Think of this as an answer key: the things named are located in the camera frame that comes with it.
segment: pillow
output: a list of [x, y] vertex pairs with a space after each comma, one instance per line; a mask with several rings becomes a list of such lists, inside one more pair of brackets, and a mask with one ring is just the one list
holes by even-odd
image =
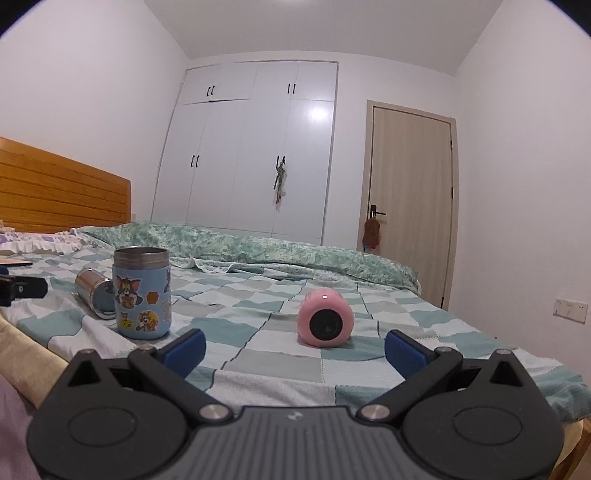
[[68, 233], [0, 233], [0, 255], [56, 253], [71, 254], [82, 241]]

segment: keychain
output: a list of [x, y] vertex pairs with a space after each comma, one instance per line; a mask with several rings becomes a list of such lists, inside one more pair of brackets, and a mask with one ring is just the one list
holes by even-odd
[[285, 157], [283, 157], [281, 163], [279, 163], [279, 157], [277, 157], [277, 165], [275, 168], [277, 169], [277, 177], [275, 178], [273, 190], [277, 192], [275, 205], [279, 205], [281, 197], [285, 195], [285, 174], [287, 173], [287, 169], [285, 168]]

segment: white wall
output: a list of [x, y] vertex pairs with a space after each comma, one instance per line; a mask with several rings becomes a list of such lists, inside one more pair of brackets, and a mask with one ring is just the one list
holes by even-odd
[[591, 383], [591, 38], [545, 0], [505, 0], [460, 69], [450, 310]]
[[142, 0], [46, 0], [0, 38], [0, 136], [130, 179], [149, 219], [186, 67]]
[[197, 59], [191, 67], [223, 61], [339, 62], [335, 135], [324, 244], [356, 248], [361, 208], [367, 100], [456, 117], [456, 78], [423, 67], [364, 55], [272, 51]]

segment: beige blanket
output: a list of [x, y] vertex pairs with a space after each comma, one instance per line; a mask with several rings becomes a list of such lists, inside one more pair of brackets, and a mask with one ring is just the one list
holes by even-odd
[[66, 365], [0, 314], [0, 375], [29, 402], [39, 408]]

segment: blue cup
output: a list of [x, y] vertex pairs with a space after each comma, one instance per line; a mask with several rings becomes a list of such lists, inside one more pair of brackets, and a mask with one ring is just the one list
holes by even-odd
[[154, 340], [170, 330], [170, 263], [164, 248], [120, 248], [113, 255], [113, 289], [119, 333]]

